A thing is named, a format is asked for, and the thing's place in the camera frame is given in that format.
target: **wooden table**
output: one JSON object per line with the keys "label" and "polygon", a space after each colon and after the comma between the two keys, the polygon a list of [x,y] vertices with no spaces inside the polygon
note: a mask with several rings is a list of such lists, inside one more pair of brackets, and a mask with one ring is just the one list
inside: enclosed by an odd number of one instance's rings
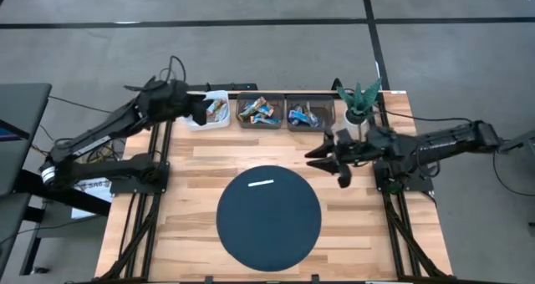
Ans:
{"label": "wooden table", "polygon": [[[388,110],[411,114],[407,94],[383,93]],[[309,281],[312,274],[319,274],[323,281],[395,280],[385,209],[371,165],[352,168],[351,186],[340,189],[337,176],[305,164],[304,154],[322,144],[323,134],[289,132],[285,124],[280,130],[241,129],[231,102],[228,128],[190,132],[181,122],[173,126],[168,158],[171,175],[160,204],[150,280],[204,281],[205,276],[214,276],[214,281]],[[339,129],[345,104],[335,100],[335,107],[334,129]],[[389,115],[389,121],[396,131],[415,134],[412,119]],[[129,138],[125,157],[146,152],[149,138],[148,132]],[[321,205],[322,229],[316,246],[285,271],[267,273],[245,267],[225,251],[217,236],[216,209],[223,190],[236,175],[259,165],[281,165],[299,173]],[[443,272],[451,273],[433,202],[418,192],[405,197],[415,239]],[[130,195],[113,200],[96,276],[117,259],[129,202]],[[400,244],[405,273],[410,274],[402,238]],[[135,276],[140,274],[144,245],[138,251]]]}

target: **black metal frame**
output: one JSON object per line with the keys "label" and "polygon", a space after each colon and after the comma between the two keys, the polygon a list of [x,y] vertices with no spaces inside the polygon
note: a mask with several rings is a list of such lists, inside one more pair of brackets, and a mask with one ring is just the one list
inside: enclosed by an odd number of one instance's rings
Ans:
{"label": "black metal frame", "polygon": [[[374,51],[374,58],[378,65],[380,76],[383,78],[382,88],[383,90],[390,89],[390,83],[386,73],[385,61],[383,58],[382,50],[380,47],[380,39],[377,31],[378,24],[462,24],[462,23],[535,23],[535,17],[519,17],[519,18],[375,18],[371,0],[364,0],[364,9],[366,12],[366,18],[272,18],[272,19],[246,19],[246,20],[193,20],[193,21],[162,21],[162,22],[138,22],[138,23],[0,23],[0,29],[76,29],[76,28],[189,28],[189,27],[230,27],[230,26],[266,26],[266,25],[354,25],[354,24],[365,24],[369,28],[369,34],[372,43],[372,49]],[[245,84],[229,84],[230,87],[226,85],[218,86],[217,89],[245,89],[243,85]],[[214,86],[210,84],[196,86],[192,88],[193,90],[210,90]],[[328,94],[337,98],[337,94]],[[235,94],[229,95],[231,99],[236,98]],[[380,97],[380,118],[383,126],[388,126],[388,118],[385,113],[385,102]],[[164,144],[162,150],[162,160],[165,161],[165,157],[168,154],[169,143],[171,140],[171,125],[172,123],[166,124],[166,133],[164,137]],[[155,149],[155,143],[157,140],[158,129],[155,127],[150,138],[150,147],[149,151]],[[484,281],[465,281],[457,280],[452,277],[421,277],[420,276],[420,264],[422,263],[423,267],[432,270],[432,266],[429,266],[429,262],[426,259],[425,254],[422,255],[417,243],[413,241],[410,228],[410,218],[407,210],[406,200],[404,192],[397,196],[397,203],[400,210],[400,216],[394,210],[392,199],[390,194],[382,190],[384,205],[385,205],[385,214],[387,217],[387,224],[390,234],[390,242],[392,246],[393,257],[395,261],[396,274],[398,276],[398,281],[407,281],[413,283],[490,283]],[[71,196],[79,198],[81,202],[85,203],[81,195],[46,195],[45,197],[56,197],[57,200],[65,202]],[[156,205],[159,205],[161,201],[160,195],[155,195],[153,201]],[[143,221],[143,215],[145,212],[146,205],[146,194],[140,196],[140,200],[136,210],[135,217],[135,229],[139,229]],[[82,208],[83,210],[89,210],[102,214],[103,208],[102,205],[97,205],[92,208]],[[410,263],[411,271],[414,276],[406,276],[403,262],[400,254],[400,243],[398,241],[397,231],[402,234],[402,236],[407,240],[408,238],[408,247],[410,253]],[[155,236],[155,225],[152,225],[148,231],[147,243],[145,246],[145,258],[143,261],[142,267],[142,277],[132,277],[133,266],[134,266],[134,257],[130,260],[125,279],[113,279],[109,282],[117,283],[138,283],[147,280],[150,270],[150,257],[151,252],[154,246],[154,236]],[[206,277],[205,283],[213,282],[213,278],[210,276]],[[286,281],[285,283],[299,283],[302,281]],[[319,283],[319,277],[312,277],[311,282]],[[341,283],[341,281],[322,281],[323,283]],[[202,283],[200,282],[183,282],[183,283]],[[265,281],[252,281],[249,283],[265,283]],[[344,283],[364,283],[364,281],[344,281]]]}

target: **potted plant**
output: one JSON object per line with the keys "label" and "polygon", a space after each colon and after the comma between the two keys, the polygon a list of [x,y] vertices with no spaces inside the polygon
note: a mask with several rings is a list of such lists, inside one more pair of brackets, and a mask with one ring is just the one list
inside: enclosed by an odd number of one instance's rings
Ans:
{"label": "potted plant", "polygon": [[373,106],[377,93],[381,88],[381,79],[377,79],[364,92],[357,83],[353,95],[345,92],[345,89],[338,87],[340,98],[348,105],[344,113],[345,124],[349,132],[355,139],[364,139],[364,135],[369,129],[368,118],[373,115]]}

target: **wooden tabletop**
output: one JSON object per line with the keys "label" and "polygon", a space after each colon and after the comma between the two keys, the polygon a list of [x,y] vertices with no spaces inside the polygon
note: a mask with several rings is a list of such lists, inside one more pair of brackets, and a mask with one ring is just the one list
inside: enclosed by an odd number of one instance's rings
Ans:
{"label": "wooden tabletop", "polygon": [[[411,114],[407,94],[383,93],[388,110]],[[352,168],[351,186],[340,189],[337,176],[306,166],[304,154],[322,144],[322,133],[293,133],[285,129],[285,122],[279,130],[241,129],[231,102],[228,128],[191,132],[181,122],[173,126],[171,175],[160,204],[150,281],[204,281],[205,276],[214,276],[214,281],[308,281],[313,274],[324,281],[396,279],[385,209],[371,165]],[[345,104],[335,100],[335,108],[334,129],[340,129]],[[412,119],[389,115],[389,122],[400,133],[415,134]],[[148,132],[128,138],[125,158],[146,152],[149,139]],[[225,251],[217,236],[217,202],[223,190],[235,176],[259,165],[281,165],[297,172],[313,187],[321,205],[322,229],[314,249],[284,271],[245,267]],[[130,197],[113,200],[96,276],[117,259]],[[443,272],[451,273],[434,204],[419,192],[405,197],[415,239]],[[401,237],[400,244],[405,273],[410,274]],[[141,254],[138,251],[135,275],[140,274]]]}

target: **white pot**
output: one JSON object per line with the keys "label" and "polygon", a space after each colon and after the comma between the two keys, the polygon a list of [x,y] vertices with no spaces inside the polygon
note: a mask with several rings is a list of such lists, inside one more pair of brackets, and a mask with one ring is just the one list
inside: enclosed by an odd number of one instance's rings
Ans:
{"label": "white pot", "polygon": [[349,122],[348,118],[345,116],[347,110],[344,113],[345,128],[348,129],[351,137],[359,141],[364,141],[366,138],[366,133],[369,130],[369,122],[365,119],[361,124],[352,124]]}

